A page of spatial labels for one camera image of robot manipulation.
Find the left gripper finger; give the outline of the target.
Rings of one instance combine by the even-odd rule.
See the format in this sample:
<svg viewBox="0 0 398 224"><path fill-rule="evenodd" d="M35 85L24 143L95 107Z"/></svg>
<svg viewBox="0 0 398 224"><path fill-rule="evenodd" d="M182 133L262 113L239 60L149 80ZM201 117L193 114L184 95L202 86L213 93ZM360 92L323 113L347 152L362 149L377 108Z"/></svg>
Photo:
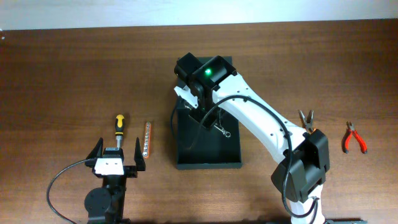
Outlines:
<svg viewBox="0 0 398 224"><path fill-rule="evenodd" d="M101 157L102 152L103 152L103 138L99 138L95 147L87 155L86 159L96 159L98 157Z"/></svg>
<svg viewBox="0 0 398 224"><path fill-rule="evenodd" d="M134 162L136 163L136 170L138 172L143 172L146 170L146 163L144 160L144 156L142 155L139 138L136 138L136 145L134 150Z"/></svg>

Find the silver ratchet wrench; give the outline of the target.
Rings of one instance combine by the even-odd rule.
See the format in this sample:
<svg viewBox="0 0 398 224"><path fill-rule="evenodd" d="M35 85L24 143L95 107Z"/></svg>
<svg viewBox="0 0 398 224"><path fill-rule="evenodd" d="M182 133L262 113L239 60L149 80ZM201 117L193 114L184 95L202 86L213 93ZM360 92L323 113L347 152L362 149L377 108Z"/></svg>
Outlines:
<svg viewBox="0 0 398 224"><path fill-rule="evenodd" d="M226 138L230 138L231 137L231 133L229 131L225 130L225 128L222 127L220 124L215 124L214 127L217 130L219 130L224 137L226 137Z"/></svg>

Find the orange black needle-nose pliers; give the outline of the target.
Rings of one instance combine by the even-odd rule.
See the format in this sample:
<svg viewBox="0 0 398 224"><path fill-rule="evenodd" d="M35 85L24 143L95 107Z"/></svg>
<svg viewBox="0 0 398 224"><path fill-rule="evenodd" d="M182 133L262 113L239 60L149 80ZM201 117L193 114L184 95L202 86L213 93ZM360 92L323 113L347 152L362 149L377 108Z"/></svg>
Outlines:
<svg viewBox="0 0 398 224"><path fill-rule="evenodd" d="M302 110L298 110L298 115L300 117L302 127L306 129L306 131L312 134L315 131L313 127L313 110L310 110L308 115L305 116Z"/></svg>

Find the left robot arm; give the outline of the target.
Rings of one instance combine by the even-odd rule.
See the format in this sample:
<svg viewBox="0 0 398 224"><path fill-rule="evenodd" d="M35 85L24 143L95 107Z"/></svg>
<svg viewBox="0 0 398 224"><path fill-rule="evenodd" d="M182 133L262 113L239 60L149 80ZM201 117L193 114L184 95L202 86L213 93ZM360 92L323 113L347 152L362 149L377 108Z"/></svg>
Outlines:
<svg viewBox="0 0 398 224"><path fill-rule="evenodd" d="M88 223L131 223L124 217L124 201L128 179L135 179L146 170L139 138L134 149L134 165L125 165L121 147L103 147L103 138L86 157L85 165L102 180L102 186L91 190L85 197Z"/></svg>

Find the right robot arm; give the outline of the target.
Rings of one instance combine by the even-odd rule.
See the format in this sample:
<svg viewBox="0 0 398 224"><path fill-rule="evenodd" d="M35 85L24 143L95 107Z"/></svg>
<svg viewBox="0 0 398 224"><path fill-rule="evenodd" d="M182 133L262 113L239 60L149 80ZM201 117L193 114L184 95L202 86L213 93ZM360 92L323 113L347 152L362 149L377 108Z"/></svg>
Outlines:
<svg viewBox="0 0 398 224"><path fill-rule="evenodd" d="M325 223L321 194L330 169L328 138L312 125L289 121L267 104L221 56L180 57L177 102L170 125L180 169L241 167L239 127L248 129L277 166L271 181L292 223Z"/></svg>

